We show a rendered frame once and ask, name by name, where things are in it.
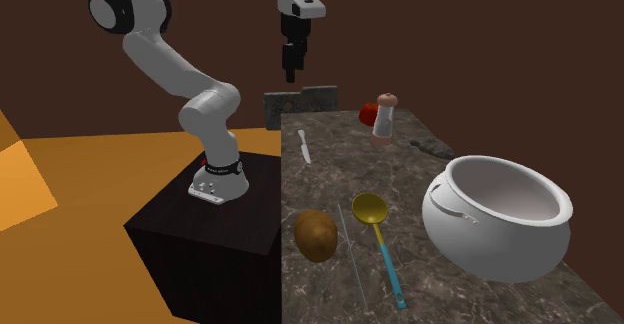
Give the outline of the red tomato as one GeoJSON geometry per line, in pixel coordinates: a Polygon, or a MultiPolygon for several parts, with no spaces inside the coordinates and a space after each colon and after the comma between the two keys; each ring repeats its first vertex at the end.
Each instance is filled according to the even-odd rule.
{"type": "Polygon", "coordinates": [[[365,104],[359,112],[359,121],[362,124],[365,124],[367,126],[373,127],[377,118],[377,114],[378,114],[378,107],[379,105],[377,103],[367,103],[365,104]]]}

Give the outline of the brown potato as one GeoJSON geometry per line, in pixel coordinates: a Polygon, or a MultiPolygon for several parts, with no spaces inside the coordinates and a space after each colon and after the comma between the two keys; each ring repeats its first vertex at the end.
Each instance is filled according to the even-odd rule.
{"type": "Polygon", "coordinates": [[[329,260],[336,252],[337,227],[327,213],[305,210],[296,219],[294,239],[306,259],[321,263],[329,260]]]}

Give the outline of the dark robot stand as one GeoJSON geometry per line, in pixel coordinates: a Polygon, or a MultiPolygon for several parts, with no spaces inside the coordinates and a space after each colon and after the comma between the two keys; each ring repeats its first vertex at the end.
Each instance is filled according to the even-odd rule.
{"type": "Polygon", "coordinates": [[[171,314],[199,324],[281,324],[281,162],[241,156],[250,183],[215,205],[189,194],[194,160],[124,225],[171,314]]]}

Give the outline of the grey stone block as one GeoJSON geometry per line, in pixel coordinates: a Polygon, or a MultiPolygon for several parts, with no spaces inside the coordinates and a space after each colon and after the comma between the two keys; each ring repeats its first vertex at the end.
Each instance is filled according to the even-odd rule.
{"type": "Polygon", "coordinates": [[[263,98],[265,128],[281,129],[281,115],[284,113],[336,111],[338,87],[309,86],[298,92],[267,92],[263,98]]]}

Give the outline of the white knife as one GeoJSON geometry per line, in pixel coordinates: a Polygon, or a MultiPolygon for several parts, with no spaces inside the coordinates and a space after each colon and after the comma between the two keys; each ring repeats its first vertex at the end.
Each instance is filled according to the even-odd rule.
{"type": "Polygon", "coordinates": [[[302,156],[304,158],[304,161],[307,164],[311,164],[311,156],[310,156],[308,145],[307,145],[307,142],[306,142],[305,131],[303,129],[299,129],[298,130],[298,135],[299,135],[299,137],[301,139],[301,152],[302,152],[302,156]]]}

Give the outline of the thin grey rod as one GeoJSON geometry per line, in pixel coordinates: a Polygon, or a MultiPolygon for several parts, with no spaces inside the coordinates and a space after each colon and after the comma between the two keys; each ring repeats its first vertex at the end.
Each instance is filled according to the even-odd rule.
{"type": "Polygon", "coordinates": [[[338,210],[338,215],[339,215],[339,218],[340,218],[340,221],[341,221],[341,225],[342,225],[342,229],[343,229],[344,239],[345,239],[345,242],[346,242],[346,245],[347,245],[347,251],[348,251],[349,258],[351,260],[351,264],[352,264],[352,267],[353,267],[354,276],[355,276],[356,283],[357,283],[357,286],[358,286],[358,289],[359,289],[359,293],[361,295],[364,311],[366,312],[366,311],[368,311],[368,303],[367,303],[367,300],[366,300],[366,297],[365,297],[365,294],[364,294],[362,282],[361,282],[361,279],[360,279],[360,276],[359,276],[359,272],[358,272],[358,268],[357,268],[357,263],[355,261],[355,257],[354,257],[353,251],[352,251],[352,245],[351,245],[351,241],[350,241],[350,238],[349,238],[346,221],[344,219],[343,211],[342,211],[342,208],[341,208],[340,204],[337,204],[337,210],[338,210]]]}

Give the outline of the large white pot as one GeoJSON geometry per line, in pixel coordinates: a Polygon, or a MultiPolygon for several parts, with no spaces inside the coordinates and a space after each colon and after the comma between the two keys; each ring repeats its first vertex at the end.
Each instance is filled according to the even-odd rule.
{"type": "Polygon", "coordinates": [[[482,155],[450,161],[422,203],[427,234],[447,259],[503,283],[552,271],[568,250],[572,214],[568,194],[544,175],[482,155]]]}

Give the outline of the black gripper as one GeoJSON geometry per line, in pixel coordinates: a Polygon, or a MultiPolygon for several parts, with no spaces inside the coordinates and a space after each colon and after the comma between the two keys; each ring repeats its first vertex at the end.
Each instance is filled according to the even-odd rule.
{"type": "Polygon", "coordinates": [[[286,38],[282,45],[282,68],[285,71],[286,82],[294,83],[295,71],[304,69],[311,20],[281,13],[280,30],[286,38]]]}

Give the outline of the pepper mill with brown cap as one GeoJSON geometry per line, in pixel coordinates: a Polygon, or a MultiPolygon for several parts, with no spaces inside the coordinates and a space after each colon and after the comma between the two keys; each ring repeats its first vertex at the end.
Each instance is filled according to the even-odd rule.
{"type": "Polygon", "coordinates": [[[371,144],[382,147],[391,143],[393,115],[398,99],[391,93],[385,93],[378,96],[377,103],[378,113],[372,131],[371,144]]]}

